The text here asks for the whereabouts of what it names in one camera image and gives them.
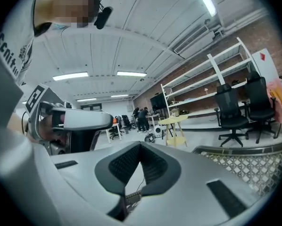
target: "shelving unit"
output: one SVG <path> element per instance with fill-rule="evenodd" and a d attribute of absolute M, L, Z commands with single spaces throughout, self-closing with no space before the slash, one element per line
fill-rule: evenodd
<path fill-rule="evenodd" d="M 170 81 L 169 83 L 162 85 L 161 84 L 161 88 L 162 88 L 162 92 L 164 94 L 164 99 L 166 101 L 166 105 L 167 105 L 167 110 L 168 110 L 168 114 L 170 114 L 170 108 L 179 106 L 179 105 L 183 105 L 183 104 L 187 104 L 187 103 L 192 103 L 194 101 L 198 101 L 198 100 L 202 100 L 211 96 L 214 96 L 216 94 L 216 92 L 213 93 L 209 93 L 207 95 L 203 95 L 197 98 L 190 98 L 190 99 L 186 99 L 185 101 L 181 101 L 179 103 L 173 104 L 173 105 L 168 105 L 168 100 L 171 98 L 173 99 L 175 96 L 184 94 L 186 92 L 189 92 L 193 89 L 199 88 L 201 86 L 204 86 L 206 84 L 210 84 L 214 81 L 219 81 L 220 84 L 225 84 L 224 81 L 224 77 L 235 73 L 237 71 L 240 71 L 244 68 L 247 68 L 250 71 L 257 71 L 259 73 L 259 70 L 257 68 L 257 65 L 252 57 L 252 55 L 249 53 L 248 49 L 246 48 L 246 46 L 244 45 L 244 43 L 239 39 L 236 38 L 238 43 L 236 43 L 235 45 L 231 46 L 230 48 L 222 51 L 221 53 L 215 55 L 214 57 L 211 56 L 211 54 L 208 54 L 208 60 L 206 60 L 205 62 L 199 64 L 198 66 L 192 68 L 191 70 L 187 71 L 186 73 L 180 75 L 179 77 L 175 78 L 174 80 Z M 235 65 L 226 68 L 224 70 L 219 69 L 220 64 L 224 63 L 225 61 L 240 55 L 242 58 L 241 62 L 236 63 Z M 195 83 L 192 83 L 190 85 L 187 85 L 184 88 L 181 88 L 179 90 L 173 91 L 173 88 L 176 87 L 179 84 L 182 84 L 183 82 L 186 82 L 188 80 L 191 81 L 192 78 L 194 78 L 195 76 L 211 69 L 214 68 L 215 74 L 210 75 L 209 77 L 206 77 L 200 81 L 197 81 Z M 238 88 L 241 86 L 244 86 L 246 84 L 246 81 L 239 83 L 237 85 L 234 85 L 233 88 Z M 170 93 L 166 94 L 165 92 L 165 88 L 170 88 Z M 204 110 L 202 110 L 201 112 L 197 113 L 197 112 L 192 112 L 189 114 L 189 116 L 194 116 L 194 115 L 199 115 L 199 114 L 206 114 L 206 113 L 211 113 L 211 112 L 204 112 Z"/>

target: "standing person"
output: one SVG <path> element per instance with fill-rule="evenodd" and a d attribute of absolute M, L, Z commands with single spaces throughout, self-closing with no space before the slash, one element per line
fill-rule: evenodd
<path fill-rule="evenodd" d="M 140 111 L 139 113 L 139 116 L 138 116 L 138 122 L 139 122 L 139 134 L 141 133 L 141 127 L 143 129 L 143 132 L 145 133 L 146 131 L 147 132 L 150 132 L 151 129 L 149 129 L 149 122 L 147 121 L 146 119 L 146 116 L 148 115 L 148 110 L 147 110 L 147 107 L 144 108 L 144 110 Z"/>
<path fill-rule="evenodd" d="M 139 115 L 139 107 L 137 107 L 136 109 L 134 109 L 133 111 L 133 122 L 135 124 L 135 127 L 137 127 L 137 118 Z"/>
<path fill-rule="evenodd" d="M 20 86 L 32 59 L 34 37 L 45 33 L 52 23 L 77 27 L 87 26 L 98 15 L 100 0 L 20 0 L 10 11 L 0 29 L 0 69 Z M 60 140 L 51 128 L 52 116 L 39 124 L 43 139 Z M 22 133 L 22 121 L 13 113 L 8 128 Z M 27 132 L 32 142 L 37 143 Z"/>

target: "wooden table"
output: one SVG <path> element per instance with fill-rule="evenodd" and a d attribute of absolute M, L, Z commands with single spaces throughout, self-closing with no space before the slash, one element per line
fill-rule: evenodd
<path fill-rule="evenodd" d="M 155 120 L 154 120 L 154 117 L 157 117 L 159 116 L 159 120 L 160 120 L 160 114 L 155 114 L 155 115 L 148 115 L 146 116 L 146 118 L 151 118 L 151 121 L 152 121 L 152 126 L 155 127 Z"/>
<path fill-rule="evenodd" d="M 170 117 L 170 118 L 158 121 L 159 125 L 166 125 L 166 145 L 174 145 L 176 147 L 177 144 L 179 145 L 179 144 L 185 143 L 185 145 L 187 146 L 186 138 L 184 137 L 184 134 L 181 128 L 181 124 L 180 124 L 181 121 L 186 120 L 187 118 L 188 118 L 188 115 L 180 115 L 180 116 Z M 180 132 L 182 134 L 181 137 L 177 137 L 175 134 L 175 124 L 176 123 L 178 123 L 178 126 L 180 128 Z M 169 125 L 173 125 L 173 128 L 174 128 L 174 137 L 170 140 L 168 140 Z"/>
<path fill-rule="evenodd" d="M 119 123 L 116 123 L 116 124 L 113 124 L 112 127 L 114 126 L 117 126 L 117 130 L 118 130 L 118 133 L 119 133 L 119 138 L 120 138 L 120 141 L 122 141 L 122 138 L 121 138 L 121 133 L 120 133 L 120 129 L 119 129 Z M 107 137 L 108 137 L 108 143 L 111 144 L 111 138 L 110 137 L 110 134 L 109 134 L 109 129 L 106 129 L 105 131 L 107 132 Z"/>

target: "ceiling pipe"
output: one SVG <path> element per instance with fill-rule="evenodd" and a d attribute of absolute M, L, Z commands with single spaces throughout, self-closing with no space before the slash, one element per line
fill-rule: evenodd
<path fill-rule="evenodd" d="M 193 59 L 195 56 L 197 56 L 198 54 L 204 52 L 205 50 L 207 50 L 208 48 L 210 48 L 211 46 L 215 45 L 216 43 L 218 43 L 220 40 L 226 38 L 227 36 L 233 34 L 234 32 L 236 32 L 237 30 L 249 25 L 250 23 L 264 17 L 268 15 L 268 11 L 264 8 L 256 10 L 250 14 L 248 14 L 247 16 L 235 21 L 234 23 L 232 23 L 231 25 L 229 25 L 226 28 L 219 28 L 218 31 L 223 31 L 225 32 L 223 37 L 221 39 L 215 40 L 214 42 L 212 42 L 211 44 L 209 44 L 208 46 L 204 47 L 203 49 L 201 49 L 199 52 L 197 52 L 196 54 L 186 58 L 184 61 L 178 63 L 177 65 L 175 65 L 174 67 L 172 67 L 170 70 L 168 70 L 167 72 L 165 72 L 164 74 L 162 74 L 161 76 L 159 76 L 154 83 L 149 84 L 145 89 L 143 89 L 140 94 L 138 94 L 134 99 L 138 98 L 140 95 L 142 95 L 144 92 L 146 92 L 148 89 L 150 89 L 151 87 L 153 87 L 154 85 L 156 85 L 157 83 L 159 83 L 163 78 L 165 78 L 166 76 L 168 76 L 170 73 L 172 73 L 174 70 L 176 70 L 177 68 L 179 68 L 180 66 L 182 66 L 184 63 L 187 63 L 188 61 L 190 61 L 191 59 Z"/>

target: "concrete floor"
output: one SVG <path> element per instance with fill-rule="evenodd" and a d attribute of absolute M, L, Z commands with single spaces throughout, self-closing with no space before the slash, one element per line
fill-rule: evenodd
<path fill-rule="evenodd" d="M 278 126 L 276 124 L 273 125 L 273 130 L 277 130 Z M 221 130 L 221 131 L 184 131 L 184 136 L 187 140 L 187 147 L 185 144 L 178 145 L 176 148 L 178 150 L 186 151 L 188 153 L 191 153 L 197 146 L 199 145 L 206 145 L 206 146 L 217 146 L 219 147 L 221 142 L 224 141 L 226 138 L 222 140 L 218 140 L 218 136 L 220 134 L 227 134 L 230 133 L 229 131 Z M 270 134 L 263 134 L 261 135 L 259 144 L 255 144 L 255 140 L 257 137 L 256 132 L 249 133 L 249 140 L 246 140 L 245 138 L 240 137 L 241 142 L 243 143 L 244 147 L 250 147 L 250 146 L 268 146 L 268 145 L 274 145 L 277 143 L 282 142 L 282 133 L 279 134 L 277 139 L 273 139 L 272 135 Z M 137 130 L 131 130 L 129 131 L 129 134 L 122 133 L 122 141 L 120 141 L 119 137 L 115 137 L 114 140 L 111 140 L 111 144 L 108 143 L 108 138 L 103 131 L 98 139 L 98 142 L 96 144 L 95 150 L 99 150 L 102 148 L 106 148 L 109 146 L 117 146 L 120 143 L 123 142 L 130 142 L 130 141 L 144 141 L 145 133 L 138 134 Z M 155 143 L 165 145 L 165 137 L 162 140 L 162 138 L 156 138 Z M 240 147 L 240 145 L 235 141 L 231 140 L 227 142 L 223 147 Z M 133 176 L 131 177 L 130 181 L 128 182 L 126 188 L 125 188 L 125 194 L 131 194 L 137 191 L 138 186 L 141 184 L 141 189 L 143 186 L 145 186 L 145 181 L 143 181 L 144 175 L 141 165 L 139 164 L 136 171 L 134 172 Z"/>

